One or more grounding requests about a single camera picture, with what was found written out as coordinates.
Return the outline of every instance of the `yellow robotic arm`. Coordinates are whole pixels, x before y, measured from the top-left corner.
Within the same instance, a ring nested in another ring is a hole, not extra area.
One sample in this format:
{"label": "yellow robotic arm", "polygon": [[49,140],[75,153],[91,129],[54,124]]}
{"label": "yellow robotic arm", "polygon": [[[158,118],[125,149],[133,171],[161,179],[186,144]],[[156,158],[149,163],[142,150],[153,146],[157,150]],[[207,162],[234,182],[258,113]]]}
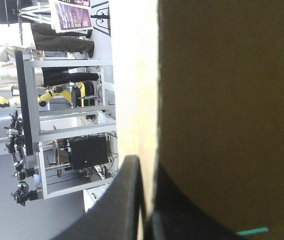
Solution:
{"label": "yellow robotic arm", "polygon": [[[37,98],[38,105],[40,107],[46,106],[46,103],[58,94],[62,95],[69,102],[72,102],[71,93],[68,90],[66,90],[65,88],[63,88],[61,86],[57,86],[54,89],[51,89],[48,92],[46,92],[45,94],[39,96]],[[20,97],[14,96],[10,99],[7,99],[3,96],[0,96],[0,108],[7,108],[7,107],[20,108],[21,107]]]}

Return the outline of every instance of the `cable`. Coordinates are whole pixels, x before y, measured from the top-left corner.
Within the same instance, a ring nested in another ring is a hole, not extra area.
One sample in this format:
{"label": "cable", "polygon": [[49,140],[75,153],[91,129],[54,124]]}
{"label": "cable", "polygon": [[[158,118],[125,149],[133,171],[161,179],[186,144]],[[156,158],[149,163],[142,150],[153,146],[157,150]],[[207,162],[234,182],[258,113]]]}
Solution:
{"label": "cable", "polygon": [[114,137],[114,138],[117,138],[117,135],[115,134],[115,135],[112,135],[112,134],[109,134],[108,132],[101,132],[101,134],[108,134],[108,135],[110,135],[110,136],[112,136],[112,137]]}
{"label": "cable", "polygon": [[76,118],[77,118],[77,119],[80,119],[80,120],[84,123],[84,125],[85,125],[85,121],[84,121],[82,118],[80,118],[80,117],[78,117],[78,116],[76,116]]}
{"label": "cable", "polygon": [[[113,158],[113,164],[115,162],[115,159],[118,158],[118,156],[114,157]],[[111,172],[111,177],[114,177],[114,174],[117,173],[119,171],[119,169],[115,170],[114,172]]]}
{"label": "cable", "polygon": [[67,181],[71,181],[71,180],[74,180],[74,179],[81,179],[81,178],[82,177],[75,177],[75,178],[71,178],[71,179],[64,180],[64,181],[57,181],[57,182],[53,182],[53,183],[47,184],[47,186],[53,185],[53,184],[59,184],[59,183],[67,182]]}
{"label": "cable", "polygon": [[[66,176],[70,176],[70,175],[78,175],[79,177],[81,177],[81,175],[78,174],[78,173],[68,173],[68,174],[65,174],[63,176],[59,176],[58,178],[65,178]],[[54,175],[51,175],[51,176],[47,176],[47,178],[50,178],[50,177],[53,177],[53,176],[57,176],[57,174],[54,174]]]}
{"label": "cable", "polygon": [[57,51],[55,53],[47,53],[44,52],[44,57],[55,57],[57,55],[64,55],[64,57],[67,57],[67,52],[61,52],[61,53],[57,53]]}
{"label": "cable", "polygon": [[111,165],[110,168],[107,168],[108,171],[112,170],[112,167],[113,167],[113,165],[114,165],[115,159],[118,158],[118,156],[112,157],[112,158],[113,158],[112,165]]}

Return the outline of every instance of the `black pants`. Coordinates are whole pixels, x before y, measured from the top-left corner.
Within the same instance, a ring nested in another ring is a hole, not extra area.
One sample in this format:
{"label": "black pants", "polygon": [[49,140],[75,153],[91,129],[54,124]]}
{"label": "black pants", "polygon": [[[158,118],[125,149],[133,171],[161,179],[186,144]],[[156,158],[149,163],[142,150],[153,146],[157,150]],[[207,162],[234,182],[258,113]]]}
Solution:
{"label": "black pants", "polygon": [[78,67],[42,67],[44,84],[43,87],[55,86],[67,83],[77,83],[86,80],[96,81],[98,80],[97,73],[65,73],[63,71],[69,69],[80,68]]}
{"label": "black pants", "polygon": [[85,36],[77,32],[56,33],[49,24],[31,23],[31,30],[37,50],[51,52],[92,52],[94,42],[74,37]]}

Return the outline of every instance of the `gray floor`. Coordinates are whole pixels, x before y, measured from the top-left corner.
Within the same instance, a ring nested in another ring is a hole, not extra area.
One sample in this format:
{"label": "gray floor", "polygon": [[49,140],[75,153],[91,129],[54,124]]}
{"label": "gray floor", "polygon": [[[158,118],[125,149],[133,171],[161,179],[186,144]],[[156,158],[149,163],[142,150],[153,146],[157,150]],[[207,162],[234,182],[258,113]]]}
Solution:
{"label": "gray floor", "polygon": [[76,221],[84,210],[81,191],[47,200],[28,201],[26,207],[10,195],[17,186],[11,178],[10,155],[0,156],[0,240],[48,240]]}

